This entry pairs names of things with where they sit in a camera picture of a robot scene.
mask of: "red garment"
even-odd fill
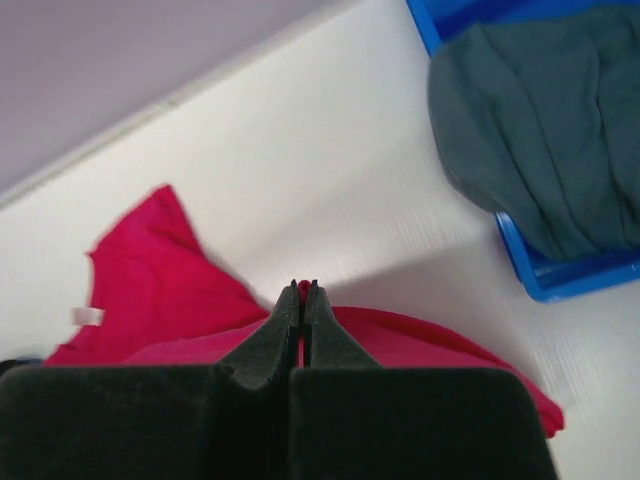
[[[82,327],[46,365],[212,363],[268,316],[246,288],[208,262],[169,186],[120,220],[90,256],[95,269],[90,306],[105,311],[102,324]],[[461,335],[395,313],[354,307],[334,312],[386,367],[491,367],[515,373],[533,397],[547,436],[564,428],[560,408],[533,383]]]

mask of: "clothing tag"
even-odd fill
[[[102,324],[104,310],[93,307],[77,307],[72,311],[73,324],[78,327],[82,327],[84,325],[95,325],[99,327]]]

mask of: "dark green cloth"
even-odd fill
[[[451,182],[556,260],[640,247],[640,8],[476,25],[431,64]]]

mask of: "gray wall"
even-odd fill
[[[0,196],[335,0],[0,0]]]

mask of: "blue bin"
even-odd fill
[[[477,22],[553,18],[606,3],[640,5],[640,0],[407,0],[429,55]],[[538,302],[564,300],[640,278],[640,251],[553,262],[527,245],[509,215],[498,213],[496,221],[516,276]]]

